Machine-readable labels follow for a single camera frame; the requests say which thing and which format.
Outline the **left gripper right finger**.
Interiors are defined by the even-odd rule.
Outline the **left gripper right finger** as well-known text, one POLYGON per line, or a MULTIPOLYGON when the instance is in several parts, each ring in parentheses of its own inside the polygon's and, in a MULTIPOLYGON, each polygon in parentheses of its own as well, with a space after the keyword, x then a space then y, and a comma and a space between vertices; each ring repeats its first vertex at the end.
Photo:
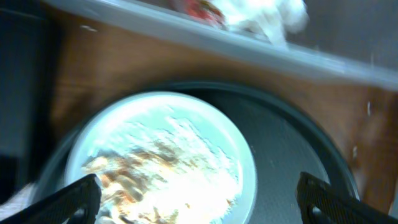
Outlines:
POLYGON ((296 199, 305 224, 397 224, 396 218, 353 197, 340 196, 330 184, 307 172, 300 173, 296 199))

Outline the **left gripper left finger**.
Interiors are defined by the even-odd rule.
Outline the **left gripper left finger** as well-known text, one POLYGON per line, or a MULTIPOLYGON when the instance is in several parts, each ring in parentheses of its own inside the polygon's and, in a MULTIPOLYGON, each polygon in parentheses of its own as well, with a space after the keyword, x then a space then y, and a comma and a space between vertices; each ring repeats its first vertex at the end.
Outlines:
POLYGON ((89 174, 4 219, 1 224, 94 224, 100 209, 100 180, 89 174))

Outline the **grey plate with food scraps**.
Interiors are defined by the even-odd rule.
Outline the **grey plate with food scraps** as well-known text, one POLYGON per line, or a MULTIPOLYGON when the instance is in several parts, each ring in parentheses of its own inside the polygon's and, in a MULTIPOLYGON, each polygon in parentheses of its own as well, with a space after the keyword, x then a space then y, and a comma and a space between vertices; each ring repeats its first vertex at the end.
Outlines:
POLYGON ((236 125, 209 103, 152 91, 119 100, 84 125, 64 183, 99 179, 96 223, 247 223, 257 177, 236 125))

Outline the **white tissue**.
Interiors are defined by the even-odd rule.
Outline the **white tissue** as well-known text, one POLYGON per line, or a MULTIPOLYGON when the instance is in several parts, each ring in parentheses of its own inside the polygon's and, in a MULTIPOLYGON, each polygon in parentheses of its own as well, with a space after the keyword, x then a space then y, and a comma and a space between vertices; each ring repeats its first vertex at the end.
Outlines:
POLYGON ((304 30, 309 21, 303 0, 215 0, 223 27, 231 32, 252 32, 272 45, 286 47, 286 33, 304 30))

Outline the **red snack wrapper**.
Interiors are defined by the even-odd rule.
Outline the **red snack wrapper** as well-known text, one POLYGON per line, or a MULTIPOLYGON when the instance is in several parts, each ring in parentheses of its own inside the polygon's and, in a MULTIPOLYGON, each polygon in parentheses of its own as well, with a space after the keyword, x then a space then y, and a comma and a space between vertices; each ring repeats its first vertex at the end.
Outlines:
POLYGON ((224 15, 211 2, 206 0, 184 0, 183 3, 183 9, 189 16, 203 20, 211 26, 223 26, 224 15))

